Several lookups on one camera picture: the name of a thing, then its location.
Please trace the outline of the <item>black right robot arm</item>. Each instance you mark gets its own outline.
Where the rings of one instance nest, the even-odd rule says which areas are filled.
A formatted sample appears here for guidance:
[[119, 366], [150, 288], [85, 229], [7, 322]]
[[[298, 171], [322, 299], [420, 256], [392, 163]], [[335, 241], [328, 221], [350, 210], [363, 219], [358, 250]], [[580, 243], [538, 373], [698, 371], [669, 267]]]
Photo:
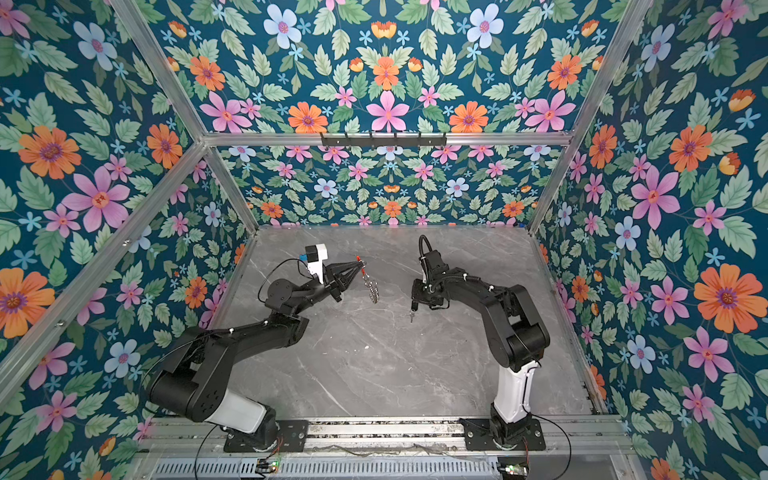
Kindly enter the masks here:
[[495, 285], [449, 266], [425, 235], [418, 238], [418, 250], [422, 277], [412, 284], [411, 312], [421, 306], [444, 310], [459, 303], [478, 313], [489, 350], [499, 365], [492, 418], [505, 427], [527, 420], [532, 416], [533, 376], [551, 343], [528, 290], [522, 285]]

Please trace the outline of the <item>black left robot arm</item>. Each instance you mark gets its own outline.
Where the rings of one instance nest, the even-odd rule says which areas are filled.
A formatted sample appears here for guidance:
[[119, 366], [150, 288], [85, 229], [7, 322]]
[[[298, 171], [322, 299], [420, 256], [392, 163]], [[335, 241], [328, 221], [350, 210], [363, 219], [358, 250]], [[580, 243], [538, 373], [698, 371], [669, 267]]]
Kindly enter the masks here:
[[148, 400], [197, 423], [247, 435], [266, 429], [273, 411], [230, 388], [234, 367], [297, 344], [309, 324], [303, 312], [327, 298], [341, 301], [364, 267], [361, 260], [322, 264], [303, 284], [277, 279], [267, 290], [265, 319], [230, 329], [189, 328], [160, 362], [146, 389]]

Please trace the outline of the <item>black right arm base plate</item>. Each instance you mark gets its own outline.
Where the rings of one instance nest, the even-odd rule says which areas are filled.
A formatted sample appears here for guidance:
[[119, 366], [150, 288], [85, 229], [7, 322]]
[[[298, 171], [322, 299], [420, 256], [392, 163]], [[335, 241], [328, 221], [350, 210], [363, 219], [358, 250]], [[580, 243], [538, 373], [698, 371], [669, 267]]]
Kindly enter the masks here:
[[506, 424], [498, 419], [461, 418], [468, 451], [544, 451], [546, 442], [540, 422], [523, 419]]

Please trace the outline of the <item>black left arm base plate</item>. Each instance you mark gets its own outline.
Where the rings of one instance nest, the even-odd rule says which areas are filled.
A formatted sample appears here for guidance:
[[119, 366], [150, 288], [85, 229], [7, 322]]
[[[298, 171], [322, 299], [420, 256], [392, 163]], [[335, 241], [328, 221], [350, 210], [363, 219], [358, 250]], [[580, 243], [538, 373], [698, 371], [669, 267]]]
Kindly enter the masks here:
[[231, 430], [223, 451], [226, 453], [303, 452], [308, 438], [307, 420], [275, 420], [262, 424], [254, 433]]

